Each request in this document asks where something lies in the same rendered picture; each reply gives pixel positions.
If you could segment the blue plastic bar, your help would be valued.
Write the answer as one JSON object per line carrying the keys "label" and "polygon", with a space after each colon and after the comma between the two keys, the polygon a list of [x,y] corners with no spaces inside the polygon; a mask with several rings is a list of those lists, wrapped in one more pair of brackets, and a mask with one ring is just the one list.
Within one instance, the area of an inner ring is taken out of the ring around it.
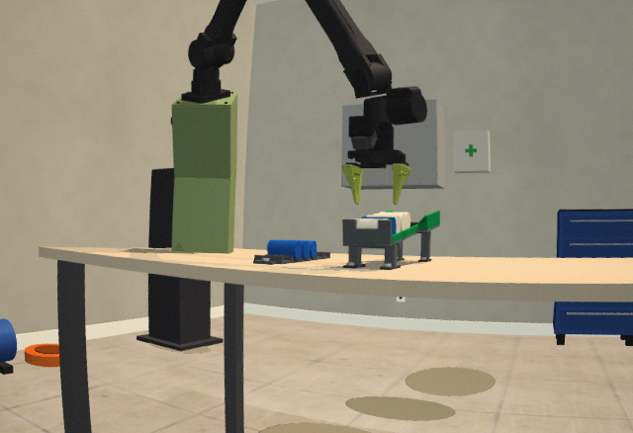
{"label": "blue plastic bar", "polygon": [[294,255],[294,260],[299,260],[302,254],[300,241],[294,240],[269,240],[267,254]]}
{"label": "blue plastic bar", "polygon": [[396,233],[396,219],[393,216],[362,216],[361,218],[388,218],[392,220],[392,235]]}
{"label": "blue plastic bar", "polygon": [[303,257],[302,259],[308,259],[309,254],[310,254],[310,245],[308,241],[303,241],[303,240],[294,240],[294,241],[300,241],[301,245],[302,245],[302,254]]}
{"label": "blue plastic bar", "polygon": [[311,258],[315,258],[317,255],[317,243],[313,240],[304,240],[304,241],[309,242]]}

